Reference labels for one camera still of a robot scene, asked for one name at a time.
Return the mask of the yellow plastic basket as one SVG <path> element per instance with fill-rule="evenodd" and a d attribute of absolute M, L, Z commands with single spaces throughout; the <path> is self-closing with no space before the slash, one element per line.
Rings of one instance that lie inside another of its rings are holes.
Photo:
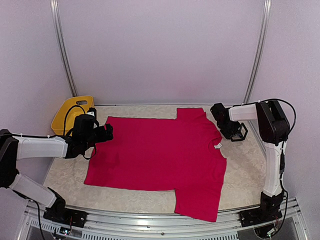
<path fill-rule="evenodd" d="M 89 108 L 94 107 L 94 97 L 90 95 L 67 99 L 55 114 L 51 129 L 56 135 L 65 135 L 74 126 L 77 116 L 86 114 Z"/>

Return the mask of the magenta t-shirt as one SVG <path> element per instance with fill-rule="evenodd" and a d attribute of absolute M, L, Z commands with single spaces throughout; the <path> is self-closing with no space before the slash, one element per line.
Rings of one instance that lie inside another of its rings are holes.
<path fill-rule="evenodd" d="M 222 136 L 202 108 L 176 118 L 109 116 L 113 139 L 96 146 L 84 183 L 135 191 L 174 191 L 175 213 L 215 222 L 227 160 Z"/>

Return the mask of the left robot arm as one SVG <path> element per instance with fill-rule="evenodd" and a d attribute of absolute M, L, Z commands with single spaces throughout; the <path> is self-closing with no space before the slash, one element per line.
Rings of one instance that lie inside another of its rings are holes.
<path fill-rule="evenodd" d="M 34 181 L 19 172 L 17 162 L 28 159 L 74 159 L 84 156 L 98 143 L 114 138 L 113 127 L 100 125 L 91 114 L 74 119 L 73 127 L 61 135 L 35 136 L 0 131 L 0 186 L 44 207 L 43 218 L 70 227 L 83 228 L 87 212 L 71 209 L 65 199 L 50 187 Z"/>

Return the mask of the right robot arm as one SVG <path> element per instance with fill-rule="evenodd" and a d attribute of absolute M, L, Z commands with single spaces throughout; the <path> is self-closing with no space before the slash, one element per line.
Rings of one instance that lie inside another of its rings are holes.
<path fill-rule="evenodd" d="M 260 204 L 257 208 L 239 212 L 242 227 L 284 219 L 286 216 L 280 209 L 282 202 L 288 201 L 283 174 L 287 141 L 295 125 L 289 123 L 281 103 L 282 99 L 271 98 L 228 108 L 216 103 L 210 108 L 220 132 L 232 142 L 246 139 L 248 130 L 243 121 L 256 120 L 265 148 L 266 176 Z"/>

